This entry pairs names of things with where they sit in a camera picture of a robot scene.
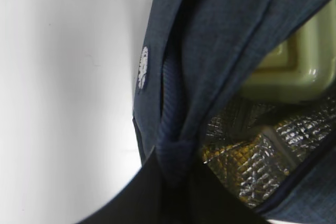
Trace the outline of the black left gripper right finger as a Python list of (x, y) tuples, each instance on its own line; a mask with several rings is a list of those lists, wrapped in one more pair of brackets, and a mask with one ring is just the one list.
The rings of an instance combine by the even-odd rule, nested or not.
[(193, 164), (188, 177), (187, 209), (186, 223), (268, 223), (227, 191), (201, 161)]

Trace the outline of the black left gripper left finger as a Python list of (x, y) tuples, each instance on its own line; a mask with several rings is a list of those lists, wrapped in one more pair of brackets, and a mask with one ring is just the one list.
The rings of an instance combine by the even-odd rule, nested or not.
[(155, 150), (139, 172), (108, 203), (80, 223), (170, 223), (166, 184)]

